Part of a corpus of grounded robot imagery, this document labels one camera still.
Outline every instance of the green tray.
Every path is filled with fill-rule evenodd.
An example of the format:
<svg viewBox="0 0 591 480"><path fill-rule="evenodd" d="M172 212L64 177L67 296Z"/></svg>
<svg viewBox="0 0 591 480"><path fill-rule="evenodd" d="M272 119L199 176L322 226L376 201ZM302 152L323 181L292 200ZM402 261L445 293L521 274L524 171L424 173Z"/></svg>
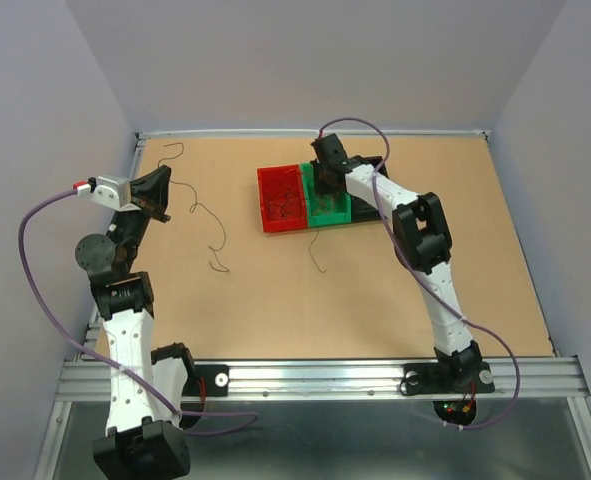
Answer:
<svg viewBox="0 0 591 480"><path fill-rule="evenodd" d="M302 172L302 185L306 197L308 227L328 227L329 225L351 223L350 196L347 193L316 195L313 166L310 163L302 163L299 169Z"/></svg>

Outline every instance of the red tray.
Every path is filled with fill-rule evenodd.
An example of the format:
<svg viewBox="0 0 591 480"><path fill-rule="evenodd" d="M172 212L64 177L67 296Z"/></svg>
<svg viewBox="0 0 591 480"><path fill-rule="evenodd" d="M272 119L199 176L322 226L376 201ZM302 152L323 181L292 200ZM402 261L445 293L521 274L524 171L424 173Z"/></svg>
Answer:
<svg viewBox="0 0 591 480"><path fill-rule="evenodd" d="M299 165L257 169L262 225L267 233L308 228Z"/></svg>

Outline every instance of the metal extrusion rail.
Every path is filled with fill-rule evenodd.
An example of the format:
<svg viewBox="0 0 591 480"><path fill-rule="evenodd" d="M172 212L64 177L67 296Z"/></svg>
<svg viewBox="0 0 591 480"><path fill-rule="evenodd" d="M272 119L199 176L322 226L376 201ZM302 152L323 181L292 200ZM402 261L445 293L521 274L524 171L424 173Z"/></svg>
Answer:
<svg viewBox="0 0 591 480"><path fill-rule="evenodd" d="M586 397L589 390L579 361L560 357L519 358L523 398ZM288 360L212 361L230 367L228 396L222 401L311 400L440 400L445 395L402 396L404 360ZM508 398L515 386L515 370L508 358L488 359L497 391L480 398ZM66 362L56 401L108 402L110 368L99 362Z"/></svg>

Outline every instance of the metal floor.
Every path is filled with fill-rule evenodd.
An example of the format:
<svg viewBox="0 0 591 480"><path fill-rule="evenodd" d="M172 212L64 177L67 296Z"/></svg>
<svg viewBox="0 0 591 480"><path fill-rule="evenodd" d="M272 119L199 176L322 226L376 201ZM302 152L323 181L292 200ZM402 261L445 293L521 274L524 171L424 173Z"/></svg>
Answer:
<svg viewBox="0 0 591 480"><path fill-rule="evenodd" d="M480 400L479 420L506 405L504 399ZM243 432L191 439L191 480L591 478L564 398L522 399L504 421L478 432L431 421L436 417L427 401L230 402L212 408L255 410L260 420ZM107 415L107 404L73 405L55 479L104 480L90 445L103 436ZM208 419L196 428L227 425Z"/></svg>

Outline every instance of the black wire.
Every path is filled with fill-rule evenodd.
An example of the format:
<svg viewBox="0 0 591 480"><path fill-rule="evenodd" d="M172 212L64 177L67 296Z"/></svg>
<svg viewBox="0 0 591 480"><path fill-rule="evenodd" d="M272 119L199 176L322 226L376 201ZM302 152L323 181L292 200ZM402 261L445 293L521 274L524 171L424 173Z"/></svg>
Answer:
<svg viewBox="0 0 591 480"><path fill-rule="evenodd" d="M313 260L315 267L317 267L317 270L319 270L320 273L326 273L326 269L322 270L319 267L317 260L315 260L315 257L313 256L313 252L311 252L311 248L313 247L315 240L317 240L317 237L319 237L319 227L317 228L317 232L315 232L315 237L313 237L313 240L311 241L310 245L308 246L308 254L310 255L311 259Z"/></svg>
<svg viewBox="0 0 591 480"><path fill-rule="evenodd" d="M159 160L159 162L157 162L157 167L159 168L159 166L162 164L162 162L165 162L167 160L175 160L176 158L181 157L184 154L184 142L175 142L175 143L169 143L167 145L164 145L162 148L166 148L166 147L174 147L176 145L179 145L180 147L182 147L182 151L179 152L177 155L175 155L174 157L164 157L161 158ZM211 262L210 260L208 261L208 264L211 266L211 268L213 270L215 270L216 272L221 272L221 273L228 273L230 272L230 269L225 266L224 264L222 264L222 262L220 262L219 257L217 255L218 252L221 252L224 247L226 246L226 240L228 240L228 235L226 234L226 228L224 228L224 224L222 223L222 221L219 219L219 217L217 215L215 215L206 205L204 205L202 202L198 202L197 201L197 190L195 189L194 186L192 186L190 183L186 183L186 182L176 182L174 180L171 180L170 183L174 184L174 185L183 185L185 187L190 188L193 191L193 194L195 195L195 201L193 202L193 204L189 207L188 211L190 213L195 213L195 210L197 209L197 207L202 207L204 210L206 210L206 212L212 216L215 220L217 220L217 223L219 223L219 226L222 228L222 233L224 234L224 241L222 242L222 245L219 248L215 248L212 245L207 245L208 249L213 252L213 256L215 257L215 260L217 261L217 265L220 268L216 268L215 265L213 265L213 262Z"/></svg>

